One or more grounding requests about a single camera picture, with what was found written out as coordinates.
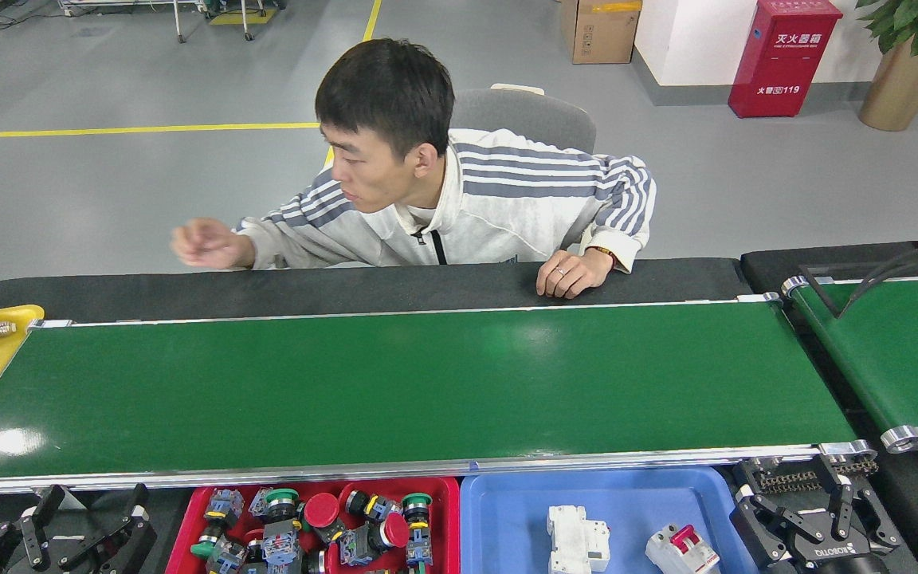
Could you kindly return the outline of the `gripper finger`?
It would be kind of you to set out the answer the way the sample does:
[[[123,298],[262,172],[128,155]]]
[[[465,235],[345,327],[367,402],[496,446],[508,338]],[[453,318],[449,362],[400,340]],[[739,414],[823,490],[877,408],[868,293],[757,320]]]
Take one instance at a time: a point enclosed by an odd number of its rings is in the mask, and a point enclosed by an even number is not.
[[[794,544],[787,541],[788,533],[814,541],[811,523],[763,495],[755,495],[750,486],[741,486],[735,500],[730,521],[758,569],[772,569],[791,558],[789,551]]]
[[[876,473],[877,462],[871,458],[850,461],[844,455],[820,454],[816,458],[816,476],[828,493],[828,512],[832,515],[831,536],[838,541],[853,541],[852,519],[864,527],[864,538],[871,553],[886,555],[902,545],[902,537],[883,509],[881,499],[869,486],[858,486],[857,478]]]
[[[0,573],[45,573],[53,567],[46,528],[63,499],[65,488],[51,486],[18,519],[0,524]]]
[[[148,489],[138,483],[125,513],[81,537],[56,538],[58,573],[139,573],[157,535],[145,508]]]

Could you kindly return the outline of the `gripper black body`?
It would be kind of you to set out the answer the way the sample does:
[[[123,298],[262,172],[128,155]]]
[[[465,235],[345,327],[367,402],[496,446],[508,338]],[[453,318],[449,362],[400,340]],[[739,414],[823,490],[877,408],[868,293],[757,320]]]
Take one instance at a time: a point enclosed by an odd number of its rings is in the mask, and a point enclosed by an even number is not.
[[[791,562],[812,573],[890,573],[880,556],[872,552],[867,537],[834,539],[787,537],[784,552]]]

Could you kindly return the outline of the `person's right hand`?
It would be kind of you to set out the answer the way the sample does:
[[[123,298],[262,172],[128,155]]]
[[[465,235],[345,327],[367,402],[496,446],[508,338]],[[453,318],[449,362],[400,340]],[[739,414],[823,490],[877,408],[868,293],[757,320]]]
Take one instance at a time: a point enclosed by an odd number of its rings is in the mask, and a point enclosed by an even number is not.
[[[252,269],[256,250],[252,239],[234,233],[214,218],[191,218],[171,234],[172,252],[183,264],[209,269]]]

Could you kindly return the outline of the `person's left hand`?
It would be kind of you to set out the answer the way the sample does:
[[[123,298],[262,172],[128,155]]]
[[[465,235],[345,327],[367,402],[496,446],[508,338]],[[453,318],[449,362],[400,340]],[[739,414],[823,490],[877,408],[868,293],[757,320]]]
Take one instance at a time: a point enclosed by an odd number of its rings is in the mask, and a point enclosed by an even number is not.
[[[558,250],[540,266],[536,294],[575,299],[584,291],[600,287],[615,262],[612,254],[597,247],[587,247],[580,255]]]

